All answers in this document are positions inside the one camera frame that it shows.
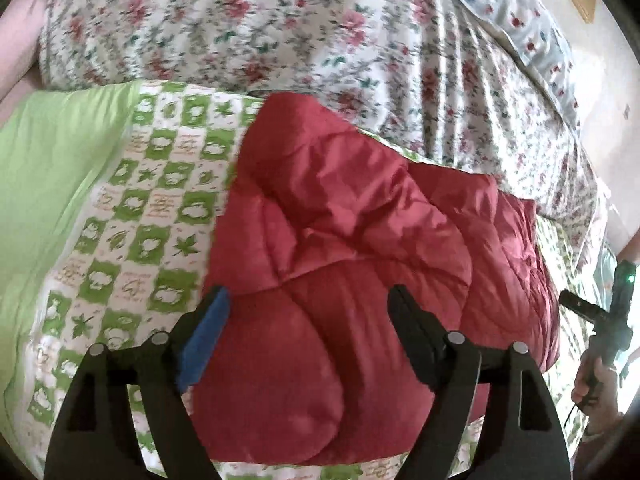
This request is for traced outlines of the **person's right hand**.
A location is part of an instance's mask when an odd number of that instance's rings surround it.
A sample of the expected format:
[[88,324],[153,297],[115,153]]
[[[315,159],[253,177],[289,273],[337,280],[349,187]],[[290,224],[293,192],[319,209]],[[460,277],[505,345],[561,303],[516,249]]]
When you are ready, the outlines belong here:
[[582,443],[602,438],[623,419],[617,402],[618,374],[615,367],[588,348],[580,360],[572,401],[588,417]]

